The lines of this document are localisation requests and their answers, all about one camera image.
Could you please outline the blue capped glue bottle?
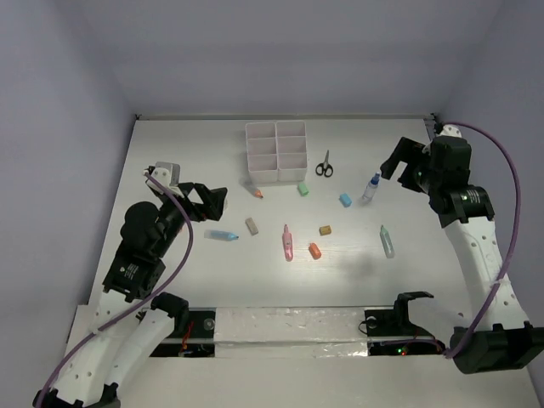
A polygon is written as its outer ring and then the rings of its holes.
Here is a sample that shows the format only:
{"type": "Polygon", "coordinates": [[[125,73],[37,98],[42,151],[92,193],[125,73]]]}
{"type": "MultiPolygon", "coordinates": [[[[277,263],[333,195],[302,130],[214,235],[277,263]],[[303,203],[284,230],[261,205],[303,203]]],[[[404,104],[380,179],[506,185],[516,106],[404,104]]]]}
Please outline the blue capped glue bottle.
{"type": "Polygon", "coordinates": [[[369,183],[365,187],[365,191],[362,196],[363,202],[372,201],[374,195],[376,194],[380,178],[381,178],[381,174],[375,173],[374,176],[370,179],[369,183]]]}

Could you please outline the grey eraser block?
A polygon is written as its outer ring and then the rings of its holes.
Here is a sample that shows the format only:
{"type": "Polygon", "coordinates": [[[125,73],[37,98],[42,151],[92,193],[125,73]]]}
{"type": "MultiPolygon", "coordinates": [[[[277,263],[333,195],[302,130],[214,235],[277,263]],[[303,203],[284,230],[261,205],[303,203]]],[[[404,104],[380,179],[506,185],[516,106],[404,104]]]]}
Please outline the grey eraser block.
{"type": "Polygon", "coordinates": [[[252,218],[247,218],[245,224],[251,235],[256,235],[258,233],[258,227],[252,218]]]}

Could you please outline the black handled scissors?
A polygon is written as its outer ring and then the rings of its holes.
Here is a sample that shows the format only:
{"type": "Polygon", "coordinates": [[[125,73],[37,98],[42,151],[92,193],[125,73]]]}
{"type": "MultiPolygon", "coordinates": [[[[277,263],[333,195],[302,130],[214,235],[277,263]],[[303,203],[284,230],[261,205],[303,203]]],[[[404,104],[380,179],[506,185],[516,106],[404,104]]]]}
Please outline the black handled scissors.
{"type": "Polygon", "coordinates": [[[333,169],[333,166],[329,162],[329,156],[330,156],[330,151],[327,150],[323,162],[319,163],[315,168],[316,175],[320,177],[325,177],[325,178],[330,178],[333,175],[334,169],[333,169]]]}

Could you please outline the pink highlighter pen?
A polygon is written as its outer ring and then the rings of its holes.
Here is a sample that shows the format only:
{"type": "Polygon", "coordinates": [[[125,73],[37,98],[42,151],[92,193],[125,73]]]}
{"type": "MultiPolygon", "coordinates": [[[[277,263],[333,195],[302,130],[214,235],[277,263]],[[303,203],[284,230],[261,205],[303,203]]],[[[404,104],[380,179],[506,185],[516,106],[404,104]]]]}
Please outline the pink highlighter pen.
{"type": "Polygon", "coordinates": [[[283,229],[282,245],[286,261],[291,262],[293,260],[292,234],[287,224],[284,225],[283,229]]]}

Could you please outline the brown eraser block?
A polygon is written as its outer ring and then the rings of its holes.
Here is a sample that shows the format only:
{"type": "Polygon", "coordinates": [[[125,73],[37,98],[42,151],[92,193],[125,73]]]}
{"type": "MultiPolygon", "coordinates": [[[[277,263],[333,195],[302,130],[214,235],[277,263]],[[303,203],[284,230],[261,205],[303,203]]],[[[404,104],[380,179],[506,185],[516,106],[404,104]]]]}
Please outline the brown eraser block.
{"type": "Polygon", "coordinates": [[[329,235],[332,232],[332,228],[330,225],[321,226],[319,228],[321,235],[329,235]]]}

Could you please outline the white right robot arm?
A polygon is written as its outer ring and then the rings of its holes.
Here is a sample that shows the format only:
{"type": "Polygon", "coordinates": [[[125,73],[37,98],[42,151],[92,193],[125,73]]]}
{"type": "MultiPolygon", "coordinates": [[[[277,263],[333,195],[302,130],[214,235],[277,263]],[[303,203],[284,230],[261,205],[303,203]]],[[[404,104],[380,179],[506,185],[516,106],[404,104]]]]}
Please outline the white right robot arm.
{"type": "Polygon", "coordinates": [[[427,145],[401,138],[380,171],[390,179],[406,164],[399,183],[428,196],[461,267],[473,321],[454,328],[445,357],[464,374],[518,370],[542,352],[543,330],[532,326],[508,284],[490,198],[469,182],[471,155],[459,137],[437,136],[427,145]]]}

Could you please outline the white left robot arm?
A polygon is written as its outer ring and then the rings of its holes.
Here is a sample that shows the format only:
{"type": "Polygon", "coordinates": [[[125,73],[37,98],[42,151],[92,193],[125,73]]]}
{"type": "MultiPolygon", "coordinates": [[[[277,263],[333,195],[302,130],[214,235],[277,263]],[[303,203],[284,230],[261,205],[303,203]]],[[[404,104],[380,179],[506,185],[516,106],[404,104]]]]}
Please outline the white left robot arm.
{"type": "Polygon", "coordinates": [[[167,337],[192,328],[188,302],[167,293],[162,259],[183,227],[218,221],[228,190],[204,184],[148,185],[161,200],[133,204],[125,213],[122,241],[103,280],[88,334],[54,369],[35,407],[118,407],[128,384],[167,337]]]}

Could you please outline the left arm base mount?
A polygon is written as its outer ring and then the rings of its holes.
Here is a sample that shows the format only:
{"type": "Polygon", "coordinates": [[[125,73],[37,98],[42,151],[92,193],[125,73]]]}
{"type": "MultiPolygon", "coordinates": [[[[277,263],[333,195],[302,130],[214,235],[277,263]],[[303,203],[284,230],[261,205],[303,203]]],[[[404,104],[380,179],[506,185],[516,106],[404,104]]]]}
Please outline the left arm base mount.
{"type": "Polygon", "coordinates": [[[154,358],[209,358],[215,355],[215,309],[190,309],[183,329],[169,335],[151,353],[154,358]]]}

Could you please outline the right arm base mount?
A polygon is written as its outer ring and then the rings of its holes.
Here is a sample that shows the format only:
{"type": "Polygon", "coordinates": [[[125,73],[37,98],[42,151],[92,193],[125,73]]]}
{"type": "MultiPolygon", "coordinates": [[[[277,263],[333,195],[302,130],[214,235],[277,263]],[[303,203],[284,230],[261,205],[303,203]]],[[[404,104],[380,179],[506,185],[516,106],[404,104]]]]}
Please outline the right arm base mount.
{"type": "Polygon", "coordinates": [[[371,355],[442,355],[445,345],[426,329],[410,321],[409,302],[434,298],[429,292],[402,292],[391,308],[366,309],[358,331],[367,338],[371,355]]]}

